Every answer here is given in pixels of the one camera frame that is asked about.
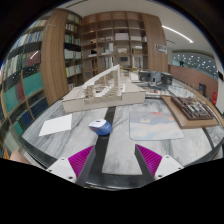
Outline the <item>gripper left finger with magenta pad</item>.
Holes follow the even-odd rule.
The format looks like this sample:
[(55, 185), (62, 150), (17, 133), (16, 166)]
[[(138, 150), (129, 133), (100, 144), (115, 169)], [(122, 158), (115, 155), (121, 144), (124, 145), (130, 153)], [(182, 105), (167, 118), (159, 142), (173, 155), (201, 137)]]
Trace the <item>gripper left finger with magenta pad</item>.
[(84, 187), (96, 156), (95, 146), (87, 147), (69, 158), (61, 157), (47, 171)]

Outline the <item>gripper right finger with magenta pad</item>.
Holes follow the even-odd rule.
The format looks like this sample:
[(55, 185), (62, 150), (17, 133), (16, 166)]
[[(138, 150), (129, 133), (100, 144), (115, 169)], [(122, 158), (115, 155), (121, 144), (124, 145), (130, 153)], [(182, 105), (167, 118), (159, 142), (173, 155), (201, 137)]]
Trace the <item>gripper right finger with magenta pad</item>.
[(139, 144), (135, 145), (134, 154), (146, 184), (183, 169), (183, 166), (170, 155), (161, 156)]

